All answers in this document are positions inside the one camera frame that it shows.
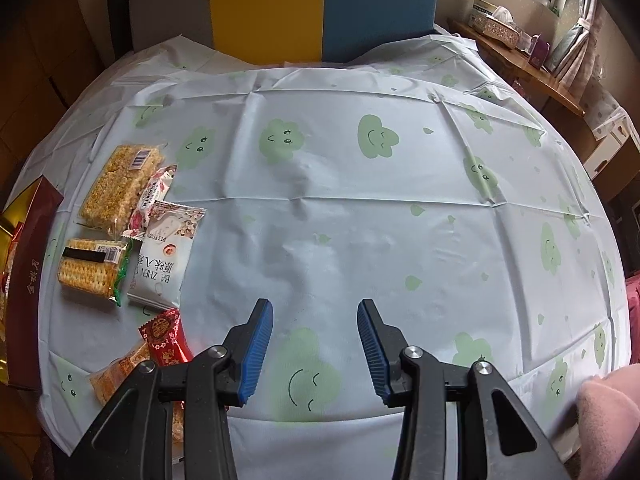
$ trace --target metal screw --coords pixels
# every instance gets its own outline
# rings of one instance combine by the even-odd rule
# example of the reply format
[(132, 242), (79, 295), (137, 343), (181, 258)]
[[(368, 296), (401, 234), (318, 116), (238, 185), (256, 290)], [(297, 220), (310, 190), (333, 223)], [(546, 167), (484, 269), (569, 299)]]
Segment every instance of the metal screw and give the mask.
[(411, 359), (420, 359), (422, 354), (424, 354), (424, 350), (419, 346), (411, 345), (404, 349), (404, 355)]
[(482, 375), (489, 375), (494, 371), (494, 367), (491, 366), (491, 363), (487, 361), (478, 361), (476, 364), (476, 371)]
[(208, 353), (211, 357), (221, 358), (226, 355), (226, 348), (222, 345), (215, 345), (209, 348)]
[(143, 374), (150, 374), (155, 369), (156, 369), (156, 363), (151, 360), (142, 361), (140, 363), (140, 372), (142, 372)]

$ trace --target barcode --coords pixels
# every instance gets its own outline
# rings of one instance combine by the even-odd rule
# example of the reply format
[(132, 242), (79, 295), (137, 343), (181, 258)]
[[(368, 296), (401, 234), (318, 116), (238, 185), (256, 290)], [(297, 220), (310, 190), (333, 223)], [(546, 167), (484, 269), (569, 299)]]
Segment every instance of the barcode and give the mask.
[(131, 166), (129, 166), (129, 169), (139, 170), (140, 168), (142, 168), (142, 165), (145, 163), (146, 158), (149, 156), (149, 153), (151, 153), (151, 150), (140, 150), (136, 154), (136, 158), (133, 159), (133, 162), (131, 163)]
[(117, 264), (120, 259), (121, 249), (119, 247), (100, 245), (96, 248), (96, 251), (106, 253), (104, 256), (104, 262), (107, 264)]

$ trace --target puffed rice bar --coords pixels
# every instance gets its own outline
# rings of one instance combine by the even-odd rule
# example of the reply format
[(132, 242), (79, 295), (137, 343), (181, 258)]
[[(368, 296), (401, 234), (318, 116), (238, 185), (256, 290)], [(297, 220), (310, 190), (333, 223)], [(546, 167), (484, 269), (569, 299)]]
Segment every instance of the puffed rice bar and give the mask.
[(118, 277), (118, 272), (125, 256), (125, 242), (112, 242), (104, 240), (84, 240), (81, 238), (71, 238), (66, 246), (71, 249), (84, 249), (95, 251), (98, 246), (118, 247), (120, 256), (117, 263), (111, 262), (87, 262), (76, 260), (75, 258), (60, 258), (58, 266), (58, 280), (66, 286), (72, 286), (79, 290), (85, 290), (92, 294), (97, 294), (104, 298), (113, 296), (113, 285)]
[[(138, 170), (130, 169), (141, 150), (148, 157)], [(111, 154), (80, 208), (80, 218), (89, 227), (118, 238), (127, 228), (140, 193), (164, 160), (155, 146), (122, 144)]]
[[(133, 348), (127, 355), (115, 360), (104, 370), (91, 374), (89, 382), (100, 404), (104, 406), (124, 379), (133, 371), (139, 362), (151, 359), (146, 342)], [(174, 445), (184, 441), (184, 409), (181, 402), (174, 402), (174, 416), (172, 420), (172, 437)]]

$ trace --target cracker package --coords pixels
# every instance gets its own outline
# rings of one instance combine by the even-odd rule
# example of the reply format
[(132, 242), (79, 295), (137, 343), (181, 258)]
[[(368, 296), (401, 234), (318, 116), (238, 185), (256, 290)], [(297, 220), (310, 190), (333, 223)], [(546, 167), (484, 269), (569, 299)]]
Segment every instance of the cracker package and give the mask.
[(79, 212), (82, 223), (120, 238), (142, 190), (162, 160), (158, 146), (118, 146), (84, 199)]
[(160, 309), (180, 307), (180, 288), (193, 237), (206, 209), (158, 200), (140, 247), (128, 296)]
[[(124, 379), (133, 371), (138, 363), (151, 359), (149, 347), (146, 341), (136, 345), (120, 359), (111, 362), (106, 368), (89, 375), (89, 382), (94, 388), (95, 396), (100, 405), (104, 406), (116, 392)], [(174, 418), (172, 423), (172, 457), (182, 456), (182, 443), (184, 441), (184, 407), (181, 402), (174, 402)]]
[(108, 298), (120, 306), (118, 286), (127, 273), (130, 243), (71, 238), (58, 266), (58, 281)]
[(131, 214), (129, 228), (122, 233), (122, 236), (135, 240), (144, 239), (146, 228), (149, 225), (151, 210), (156, 201), (163, 200), (166, 196), (177, 168), (178, 166), (175, 164), (167, 166), (166, 168), (160, 168), (154, 176), (149, 179), (149, 182), (146, 183), (145, 188), (140, 194), (138, 205)]

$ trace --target smiley face print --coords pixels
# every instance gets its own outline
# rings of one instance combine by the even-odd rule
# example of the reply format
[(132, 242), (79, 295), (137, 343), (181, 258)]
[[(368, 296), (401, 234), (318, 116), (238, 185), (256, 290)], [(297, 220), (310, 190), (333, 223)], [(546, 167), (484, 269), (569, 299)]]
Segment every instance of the smiley face print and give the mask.
[(358, 124), (358, 145), (367, 158), (393, 155), (392, 146), (400, 142), (395, 131), (382, 126), (382, 121), (375, 115), (365, 115)]
[(593, 341), (593, 351), (596, 355), (596, 364), (598, 368), (602, 368), (604, 362), (605, 350), (607, 348), (607, 335), (604, 333), (604, 329), (601, 323), (598, 323), (593, 327), (595, 333), (595, 339)]
[(448, 86), (449, 88), (453, 88), (455, 85), (457, 85), (460, 81), (458, 79), (456, 79), (455, 77), (453, 77), (451, 74), (447, 74), (442, 76), (442, 79), (440, 80), (440, 84), (443, 86)]
[(305, 143), (305, 136), (296, 123), (274, 119), (260, 134), (260, 152), (267, 158), (267, 164), (291, 160)]
[(321, 420), (340, 392), (340, 373), (319, 353), (318, 336), (308, 328), (293, 330), (276, 352), (268, 371), (274, 420)]
[(479, 156), (469, 153), (463, 161), (466, 177), (469, 182), (480, 192), (482, 198), (492, 198), (494, 189), (498, 187), (498, 179), (484, 164)]
[(55, 373), (50, 375), (52, 391), (56, 390), (65, 401), (76, 423), (88, 427), (95, 413), (87, 406), (99, 410), (100, 405), (89, 380), (88, 373), (52, 352), (49, 355)]
[(492, 134), (494, 132), (494, 128), (491, 126), (491, 123), (485, 114), (469, 105), (464, 105), (463, 108), (478, 130), (484, 130), (488, 134)]
[(136, 114), (133, 119), (136, 128), (143, 128), (151, 120), (153, 114), (164, 107), (164, 98), (158, 97), (152, 99), (146, 106), (136, 107)]
[(211, 154), (214, 133), (215, 130), (198, 126), (189, 137), (184, 139), (177, 156), (180, 170), (193, 170), (203, 158)]
[(493, 92), (491, 92), (487, 87), (483, 88), (481, 91), (479, 91), (476, 94), (477, 97), (484, 99), (485, 101), (489, 101), (490, 103), (493, 104), (498, 104), (498, 102), (500, 102), (500, 99), (498, 99), (498, 96), (496, 94), (494, 94)]
[(532, 128), (531, 126), (523, 126), (522, 128), (524, 130), (525, 136), (527, 137), (527, 140), (534, 148), (539, 148), (540, 146), (542, 146), (542, 143), (540, 143), (540, 137), (542, 137), (542, 134), (544, 132)]
[(542, 266), (544, 269), (548, 270), (555, 276), (558, 271), (558, 267), (562, 263), (562, 257), (560, 256), (558, 246), (556, 246), (554, 232), (551, 230), (551, 225), (547, 222), (542, 224), (542, 232), (540, 234), (540, 257), (542, 258)]
[(454, 341), (457, 352), (451, 362), (455, 365), (469, 367), (478, 360), (494, 360), (491, 346), (486, 339), (473, 339), (468, 333), (460, 332)]
[(437, 65), (438, 63), (442, 63), (444, 61), (443, 56), (438, 56), (438, 54), (434, 54), (427, 58), (427, 62), (432, 65)]
[(571, 206), (569, 206), (568, 203), (559, 195), (558, 202), (560, 204), (560, 211), (562, 211), (562, 219), (564, 219), (564, 223), (566, 224), (567, 229), (569, 229), (569, 234), (574, 240), (577, 240), (580, 237), (580, 227), (577, 222), (579, 216), (575, 215), (571, 211)]
[(565, 363), (562, 358), (559, 357), (556, 359), (556, 366), (551, 371), (551, 375), (549, 375), (549, 380), (546, 384), (544, 400), (546, 416), (555, 415), (562, 404), (568, 369), (569, 365)]
[(616, 277), (613, 274), (613, 265), (611, 265), (611, 260), (609, 260), (607, 253), (602, 253), (602, 261), (604, 263), (604, 270), (607, 273), (607, 279), (611, 282), (611, 285), (615, 285)]

